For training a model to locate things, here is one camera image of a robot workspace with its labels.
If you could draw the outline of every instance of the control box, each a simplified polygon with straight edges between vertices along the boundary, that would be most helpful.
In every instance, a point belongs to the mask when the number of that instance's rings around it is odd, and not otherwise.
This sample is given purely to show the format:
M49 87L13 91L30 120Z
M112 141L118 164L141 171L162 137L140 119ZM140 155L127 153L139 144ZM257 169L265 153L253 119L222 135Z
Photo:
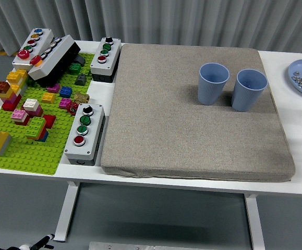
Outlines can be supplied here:
M94 81L113 82L121 49L120 39L102 38L90 65Z
M71 164L95 165L104 123L102 105L79 104L64 149L64 154Z
M53 43L45 53L40 55L38 61L32 61L35 66L29 71L29 76L41 87L56 84L80 51L70 35L56 38Z
M30 60L34 56L42 54L49 47L53 38L51 29L33 29L13 60L13 67L26 71L31 70L33 64L30 63Z

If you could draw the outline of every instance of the red lego brick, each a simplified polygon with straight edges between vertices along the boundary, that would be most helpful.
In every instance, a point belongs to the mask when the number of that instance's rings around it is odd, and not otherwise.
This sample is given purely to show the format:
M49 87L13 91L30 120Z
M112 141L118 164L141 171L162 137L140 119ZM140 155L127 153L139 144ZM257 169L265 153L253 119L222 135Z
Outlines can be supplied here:
M42 133L40 134L40 137L36 140L40 140L40 139L43 139L44 136L45 136L45 133L46 133L46 128L44 127L43 130L42 130Z
M4 103L1 108L4 110L4 111L11 111L13 112L14 109L16 108L16 106L19 104L20 100L21 100L22 96L21 95L18 95L15 99L15 102L13 103Z
M24 104L25 104L25 102L22 103L21 108L20 108L21 110L25 110L25 108L23 107Z
M29 122L30 116L27 116L24 122L14 121L16 125L26 126Z
M55 123L56 116L44 115L43 118L46 120L45 128L47 129L52 128L53 124Z

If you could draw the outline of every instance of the table leg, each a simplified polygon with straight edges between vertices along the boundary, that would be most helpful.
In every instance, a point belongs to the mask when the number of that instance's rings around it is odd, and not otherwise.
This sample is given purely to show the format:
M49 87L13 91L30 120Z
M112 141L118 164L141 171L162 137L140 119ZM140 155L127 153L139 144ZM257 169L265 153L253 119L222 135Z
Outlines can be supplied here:
M265 250L256 196L255 194L245 194L250 238L253 250Z
M62 207L61 216L59 217L57 229L55 232L54 241L65 242L69 228L69 223L72 218L74 204L78 195L79 182L68 181L68 188Z

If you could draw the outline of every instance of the red button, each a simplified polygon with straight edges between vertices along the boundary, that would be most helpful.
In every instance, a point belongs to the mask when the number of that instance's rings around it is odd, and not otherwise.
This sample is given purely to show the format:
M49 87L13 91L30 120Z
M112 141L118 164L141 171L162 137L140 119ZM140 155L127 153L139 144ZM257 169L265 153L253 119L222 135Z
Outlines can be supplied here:
M30 46L32 46L32 47L34 47L36 45L36 42L35 42L35 40L29 40L27 42L27 44L30 45Z
M41 56L40 56L40 55L36 55L36 56L34 56L33 59L30 60L30 63L33 64L33 65L35 65L35 64L37 64L40 60L42 60Z
M107 58L106 58L105 56L99 56L99 57L98 57L98 62L99 62L99 63L103 64L103 63L105 63L106 61L107 61Z
M74 137L73 142L76 146L80 147L83 146L86 141L82 135L78 135Z
M18 53L17 56L20 57L21 59L27 59L29 57L30 53L26 49L21 49Z

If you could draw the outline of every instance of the brown lego brick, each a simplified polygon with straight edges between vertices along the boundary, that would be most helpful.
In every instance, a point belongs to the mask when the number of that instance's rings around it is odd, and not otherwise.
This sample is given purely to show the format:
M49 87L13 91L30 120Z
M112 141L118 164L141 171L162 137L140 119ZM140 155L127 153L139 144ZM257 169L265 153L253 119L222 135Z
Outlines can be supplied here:
M6 94L7 91L9 90L10 85L8 82L1 82L0 81L0 93L1 94Z

